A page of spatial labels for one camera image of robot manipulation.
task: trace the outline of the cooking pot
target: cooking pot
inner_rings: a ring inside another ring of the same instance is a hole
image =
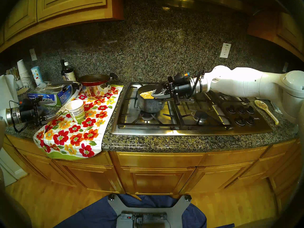
[[[158,85],[144,85],[137,90],[137,101],[138,101],[138,107],[147,113],[156,113],[161,111],[166,101],[173,100],[172,98],[168,99],[160,99],[160,98],[154,98],[154,99],[145,99],[140,94],[148,91],[155,90],[158,87]]]
[[[117,75],[90,74],[78,78],[78,81],[55,81],[48,82],[48,85],[73,85],[77,84],[90,99],[100,99],[111,90],[110,81],[117,78]]]

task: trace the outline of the bottle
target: bottle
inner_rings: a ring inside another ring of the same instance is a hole
[[[65,69],[64,60],[60,60],[60,63],[61,63],[61,67],[62,67],[61,76],[62,76],[63,80],[66,81],[67,79],[65,78],[65,74],[64,74],[64,69]]]
[[[64,62],[65,68],[64,68],[64,74],[67,81],[76,81],[75,74],[73,71],[73,68],[70,68],[69,62]]]

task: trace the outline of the granite countertop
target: granite countertop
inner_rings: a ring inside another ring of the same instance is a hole
[[[102,149],[111,151],[125,152],[211,152],[223,150],[236,150],[245,148],[255,148],[276,144],[282,141],[287,141],[298,137],[298,126],[290,123],[283,115],[274,111],[269,101],[266,101],[270,111],[279,120],[279,125],[275,125],[266,113],[258,108],[261,115],[273,129],[273,132],[254,134],[254,135],[235,135],[235,136],[123,136],[113,135],[112,124],[114,117],[123,95],[123,92],[128,83],[115,83],[124,85],[120,93],[118,102],[114,112],[110,118],[109,124],[105,130],[102,140]],[[49,114],[55,113],[59,108],[46,107],[46,112]],[[20,138],[33,139],[34,134],[41,127],[36,127],[34,124],[29,126],[21,133],[16,133],[12,126],[6,128],[6,134],[14,135]]]

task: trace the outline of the blue box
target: blue box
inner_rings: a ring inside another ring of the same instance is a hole
[[[54,104],[49,104],[46,106],[53,106],[53,107],[61,107],[63,106],[75,93],[75,89],[72,87],[72,85],[67,85],[64,88],[64,91],[61,90],[59,92],[41,92],[41,91],[29,91],[27,93],[28,97],[30,99],[34,99],[37,97],[42,97],[44,99],[50,99],[55,101]]]

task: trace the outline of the gas stove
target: gas stove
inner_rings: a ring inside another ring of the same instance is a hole
[[[131,82],[126,87],[112,126],[114,135],[218,136],[271,132],[247,98],[209,91],[165,103],[157,113],[140,110],[137,90],[157,83]]]

